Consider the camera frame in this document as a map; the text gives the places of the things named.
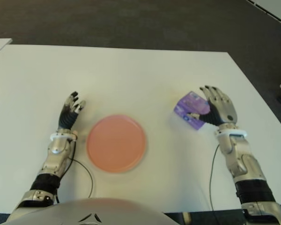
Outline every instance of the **gray floor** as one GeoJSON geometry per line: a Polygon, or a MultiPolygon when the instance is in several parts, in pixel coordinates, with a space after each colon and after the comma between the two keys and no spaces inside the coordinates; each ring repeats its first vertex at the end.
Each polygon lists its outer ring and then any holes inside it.
{"type": "MultiPolygon", "coordinates": [[[[228,52],[281,122],[281,24],[245,0],[0,0],[0,38],[228,52]]],[[[221,213],[221,224],[241,224],[231,211],[221,213]]],[[[193,218],[215,224],[210,213],[193,218]]]]}

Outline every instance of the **robot finger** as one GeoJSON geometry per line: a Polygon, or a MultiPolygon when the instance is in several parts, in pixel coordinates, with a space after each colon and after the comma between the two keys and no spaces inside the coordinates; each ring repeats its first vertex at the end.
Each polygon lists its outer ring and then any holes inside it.
{"type": "Polygon", "coordinates": [[[229,97],[227,95],[225,95],[219,88],[217,88],[217,87],[213,87],[213,88],[217,92],[217,94],[220,96],[222,101],[227,101],[229,99],[229,97]]]}
{"type": "Polygon", "coordinates": [[[213,101],[212,95],[209,91],[209,89],[207,89],[206,87],[200,87],[200,90],[204,93],[204,95],[206,96],[207,101],[213,101]]]}
{"type": "Polygon", "coordinates": [[[74,112],[79,114],[80,111],[85,107],[85,105],[86,105],[86,101],[81,101],[79,104],[74,106],[75,109],[74,112]]]}
{"type": "Polygon", "coordinates": [[[221,99],[221,97],[218,94],[218,92],[216,91],[216,88],[215,87],[211,87],[211,86],[208,86],[208,88],[209,88],[209,91],[210,91],[214,101],[219,101],[221,99]]]}

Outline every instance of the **black wire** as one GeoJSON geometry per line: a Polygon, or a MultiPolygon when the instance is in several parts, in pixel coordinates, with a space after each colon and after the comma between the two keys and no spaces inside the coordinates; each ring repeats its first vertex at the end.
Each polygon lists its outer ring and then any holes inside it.
{"type": "MultiPolygon", "coordinates": [[[[88,195],[88,198],[90,198],[91,195],[92,195],[92,193],[93,193],[93,189],[94,189],[94,180],[93,180],[93,177],[92,177],[90,171],[87,169],[87,167],[86,167],[85,165],[83,165],[81,162],[79,162],[78,160],[74,159],[75,152],[76,152],[76,142],[74,143],[74,149],[73,149],[72,158],[68,157],[68,158],[71,160],[71,162],[70,162],[69,166],[67,167],[67,169],[65,170],[65,172],[64,172],[64,173],[62,174],[62,176],[60,177],[60,180],[61,180],[61,178],[64,177],[64,175],[66,174],[66,172],[70,169],[70,167],[71,167],[73,161],[76,162],[76,163],[78,163],[79,165],[81,165],[81,166],[88,172],[89,177],[90,177],[90,180],[91,180],[91,182],[92,182],[92,186],[91,186],[91,189],[90,189],[90,192],[89,192],[89,195],[88,195]]],[[[59,203],[59,199],[58,199],[57,193],[56,193],[56,195],[55,195],[55,199],[56,199],[56,202],[59,203]]]]}
{"type": "Polygon", "coordinates": [[[212,159],[211,173],[210,173],[210,179],[209,179],[209,200],[210,200],[210,204],[211,204],[212,213],[213,213],[213,215],[214,215],[214,217],[215,217],[215,220],[216,220],[216,223],[217,223],[218,225],[220,225],[220,223],[219,223],[219,221],[218,221],[218,219],[217,219],[217,217],[216,217],[216,215],[215,215],[214,206],[213,206],[213,204],[212,204],[212,198],[211,198],[211,180],[212,180],[212,173],[213,173],[213,170],[214,170],[214,159],[215,159],[217,150],[219,149],[219,146],[220,146],[220,145],[218,145],[218,146],[216,147],[215,152],[214,152],[214,158],[212,159]]]}
{"type": "Polygon", "coordinates": [[[85,165],[83,165],[81,162],[79,162],[78,160],[76,159],[72,159],[73,161],[75,161],[76,163],[80,164],[89,174],[89,177],[90,177],[90,180],[92,181],[92,187],[90,188],[90,192],[89,192],[89,196],[88,198],[90,198],[90,196],[92,195],[93,193],[93,189],[94,189],[94,180],[93,180],[93,177],[92,177],[92,174],[90,173],[90,171],[86,168],[85,165]]]}
{"type": "MultiPolygon", "coordinates": [[[[73,154],[72,154],[72,158],[70,158],[71,162],[70,162],[69,166],[67,167],[67,169],[65,170],[65,172],[61,175],[60,180],[64,177],[64,175],[65,175],[65,174],[67,173],[67,171],[70,169],[70,167],[71,167],[71,165],[72,165],[72,163],[73,163],[73,160],[74,160],[75,152],[76,152],[76,142],[74,142],[73,154]]],[[[55,199],[56,199],[56,202],[59,203],[57,190],[56,190],[56,193],[55,193],[55,199]]]]}
{"type": "Polygon", "coordinates": [[[75,152],[76,152],[76,142],[74,142],[74,149],[73,149],[73,154],[72,154],[72,158],[70,158],[71,162],[69,164],[69,166],[67,167],[66,171],[61,175],[60,180],[64,177],[64,175],[67,173],[67,171],[70,169],[73,160],[74,160],[74,156],[75,156],[75,152]]]}

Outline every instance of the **robotic arm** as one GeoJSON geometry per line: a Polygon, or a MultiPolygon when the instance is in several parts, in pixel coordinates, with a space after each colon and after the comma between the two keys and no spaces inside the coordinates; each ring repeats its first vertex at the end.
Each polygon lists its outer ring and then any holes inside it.
{"type": "Polygon", "coordinates": [[[56,133],[50,137],[48,156],[29,191],[27,191],[20,203],[16,206],[8,221],[24,214],[36,211],[41,207],[54,204],[55,195],[64,175],[67,158],[74,149],[77,134],[72,132],[78,114],[85,106],[85,101],[75,105],[78,93],[73,92],[65,101],[59,116],[59,124],[56,133]]]}
{"type": "Polygon", "coordinates": [[[210,105],[205,115],[190,113],[193,118],[218,126],[215,136],[226,158],[243,214],[248,224],[281,225],[281,206],[275,201],[266,178],[246,141],[246,132],[236,126],[237,114],[230,98],[216,87],[200,88],[210,105]]]}

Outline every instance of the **purple object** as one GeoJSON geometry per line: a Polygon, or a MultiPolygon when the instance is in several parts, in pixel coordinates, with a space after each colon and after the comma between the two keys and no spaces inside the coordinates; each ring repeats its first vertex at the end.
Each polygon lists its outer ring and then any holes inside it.
{"type": "Polygon", "coordinates": [[[189,117],[188,113],[206,114],[209,113],[210,107],[208,102],[201,98],[198,94],[191,91],[179,100],[174,109],[182,119],[188,122],[193,128],[199,130],[204,122],[195,118],[189,117]]]}

